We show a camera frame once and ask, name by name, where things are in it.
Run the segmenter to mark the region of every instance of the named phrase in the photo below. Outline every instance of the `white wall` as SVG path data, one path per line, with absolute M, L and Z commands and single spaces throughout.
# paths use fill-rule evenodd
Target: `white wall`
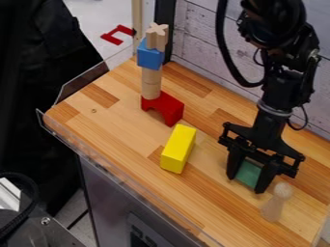
M 209 79 L 257 101 L 261 89 L 245 89 L 234 81 L 222 59 L 215 38 L 215 10 L 218 0 L 178 0 L 174 35 L 173 60 Z M 245 42 L 237 32 L 235 21 L 241 12 L 240 0 L 230 0 L 226 18 L 226 40 L 234 61 L 250 80 L 258 81 L 261 68 L 254 64 L 256 48 Z M 320 38 L 323 60 L 317 71 L 312 103 L 306 105 L 310 117 L 308 126 L 313 132 L 330 139 L 330 21 L 329 0 L 305 0 L 308 19 L 315 26 Z M 299 109 L 292 119 L 303 123 Z

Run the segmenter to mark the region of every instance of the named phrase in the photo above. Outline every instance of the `green block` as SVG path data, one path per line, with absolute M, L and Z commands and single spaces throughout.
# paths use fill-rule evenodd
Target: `green block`
M 237 175 L 236 179 L 243 182 L 247 186 L 255 188 L 261 174 L 261 167 L 244 160 Z

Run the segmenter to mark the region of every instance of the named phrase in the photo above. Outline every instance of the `wooden tabletop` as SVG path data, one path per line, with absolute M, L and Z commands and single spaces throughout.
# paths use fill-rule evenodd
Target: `wooden tabletop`
M 134 60 L 100 77 L 44 116 L 48 127 L 75 145 L 210 246 L 310 246 L 330 205 L 330 143 L 287 128 L 284 139 L 308 156 L 296 179 L 278 177 L 262 195 L 226 177 L 222 123 L 250 125 L 255 103 L 176 63 L 164 67 L 163 90 L 185 104 L 181 124 L 198 128 L 182 175 L 159 167 L 172 128 L 140 109 L 141 69 Z M 269 223 L 259 208 L 274 184 L 294 189 L 281 220 Z

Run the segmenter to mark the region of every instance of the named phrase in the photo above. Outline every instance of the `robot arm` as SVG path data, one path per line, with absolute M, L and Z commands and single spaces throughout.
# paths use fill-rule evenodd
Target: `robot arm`
M 230 152 L 228 178 L 236 177 L 244 160 L 252 160 L 261 167 L 255 192 L 263 193 L 277 175 L 295 178 L 300 162 L 305 159 L 283 141 L 282 133 L 286 124 L 300 130 L 308 123 L 303 105 L 310 102 L 314 92 L 314 77 L 320 61 L 319 41 L 313 26 L 306 22 L 302 0 L 241 0 L 243 11 L 237 21 L 238 31 L 261 51 L 260 65 L 264 69 L 263 79 L 251 83 L 235 66 L 226 44 L 227 5 L 228 0 L 219 0 L 216 18 L 216 37 L 225 63 L 242 87 L 262 85 L 264 93 L 258 102 L 259 113 L 253 126 L 225 123 L 219 143 Z M 294 107 L 301 107 L 305 113 L 306 122 L 301 128 L 289 121 Z M 291 158 L 293 164 L 287 163 L 285 157 Z

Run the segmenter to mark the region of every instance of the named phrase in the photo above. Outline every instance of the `yellow block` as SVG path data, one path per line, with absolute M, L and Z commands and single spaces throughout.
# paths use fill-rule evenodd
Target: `yellow block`
M 181 174 L 194 147 L 195 139 L 195 128 L 177 124 L 163 153 L 161 153 L 160 167 Z

